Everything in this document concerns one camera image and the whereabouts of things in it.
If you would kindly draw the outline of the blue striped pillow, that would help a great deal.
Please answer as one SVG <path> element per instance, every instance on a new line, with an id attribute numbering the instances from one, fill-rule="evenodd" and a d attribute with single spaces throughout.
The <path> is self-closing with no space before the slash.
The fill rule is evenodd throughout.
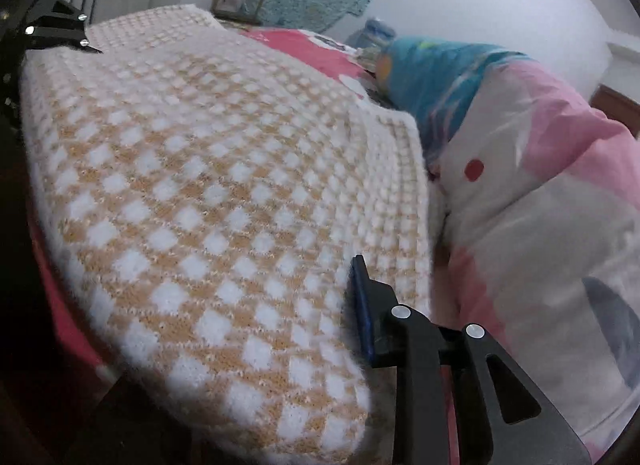
<path id="1" fill-rule="evenodd" d="M 416 121 L 431 164 L 462 125 L 487 73 L 527 58 L 497 45 L 404 36 L 378 54 L 375 78 L 386 98 Z"/>

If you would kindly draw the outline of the blue water jug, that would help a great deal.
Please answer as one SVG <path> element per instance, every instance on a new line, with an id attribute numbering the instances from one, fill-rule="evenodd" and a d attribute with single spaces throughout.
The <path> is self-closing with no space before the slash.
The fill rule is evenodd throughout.
<path id="1" fill-rule="evenodd" d="M 352 48 L 383 48 L 394 40 L 396 31 L 378 18 L 368 19 L 363 27 L 349 36 L 347 45 Z"/>

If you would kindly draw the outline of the brown wooden door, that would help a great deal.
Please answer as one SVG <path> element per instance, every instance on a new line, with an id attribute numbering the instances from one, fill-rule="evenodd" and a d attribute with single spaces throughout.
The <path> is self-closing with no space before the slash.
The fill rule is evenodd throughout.
<path id="1" fill-rule="evenodd" d="M 590 106 L 602 111 L 610 120 L 624 124 L 634 138 L 639 138 L 640 107 L 636 101 L 600 85 L 590 99 Z"/>

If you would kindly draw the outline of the pink white patterned duvet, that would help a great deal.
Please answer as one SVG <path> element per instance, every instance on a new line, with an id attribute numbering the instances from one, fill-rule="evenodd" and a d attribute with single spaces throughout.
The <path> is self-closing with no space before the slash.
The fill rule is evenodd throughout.
<path id="1" fill-rule="evenodd" d="M 462 323 L 600 459 L 639 407 L 639 144 L 532 60 L 489 70 L 437 161 Z"/>

